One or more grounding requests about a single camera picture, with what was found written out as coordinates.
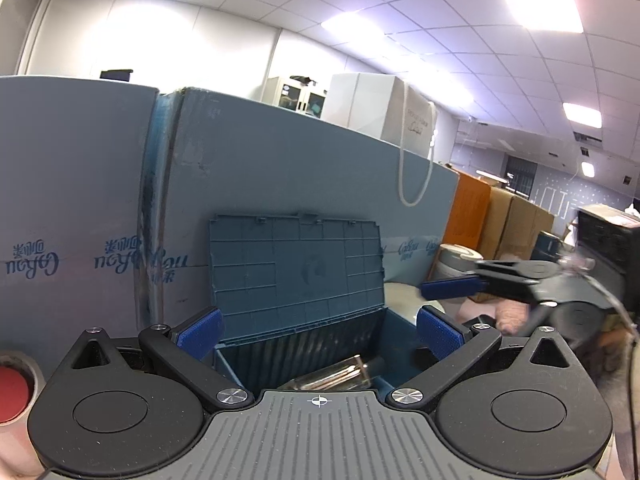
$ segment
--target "silver screw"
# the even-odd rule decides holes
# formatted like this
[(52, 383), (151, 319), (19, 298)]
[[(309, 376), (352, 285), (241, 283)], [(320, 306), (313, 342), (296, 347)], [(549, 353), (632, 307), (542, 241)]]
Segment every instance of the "silver screw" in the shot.
[(220, 390), (216, 397), (224, 404), (240, 404), (240, 402), (247, 400), (248, 395), (246, 391), (240, 388), (226, 388), (225, 390)]
[(422, 400), (422, 392), (415, 388), (399, 388), (391, 394), (391, 398), (400, 404), (414, 404)]

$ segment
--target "ceiling vent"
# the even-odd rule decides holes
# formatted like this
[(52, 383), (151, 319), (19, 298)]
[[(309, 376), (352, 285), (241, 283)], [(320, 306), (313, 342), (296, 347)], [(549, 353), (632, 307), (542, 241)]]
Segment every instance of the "ceiling vent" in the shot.
[(600, 139), (597, 139), (596, 137), (591, 137), (585, 134), (574, 132), (574, 139), (577, 142), (581, 142), (583, 144), (586, 144), (587, 146), (591, 146), (592, 148), (598, 148), (599, 150), (602, 149), (602, 141)]

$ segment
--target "blue plastic crate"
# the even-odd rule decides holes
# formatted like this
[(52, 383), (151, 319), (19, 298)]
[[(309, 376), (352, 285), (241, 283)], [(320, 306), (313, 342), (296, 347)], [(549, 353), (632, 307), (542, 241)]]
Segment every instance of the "blue plastic crate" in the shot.
[(381, 394), (420, 372), (415, 326), (385, 308), (374, 222), (217, 216), (209, 248), (216, 369), (254, 394), (355, 354), (385, 359)]

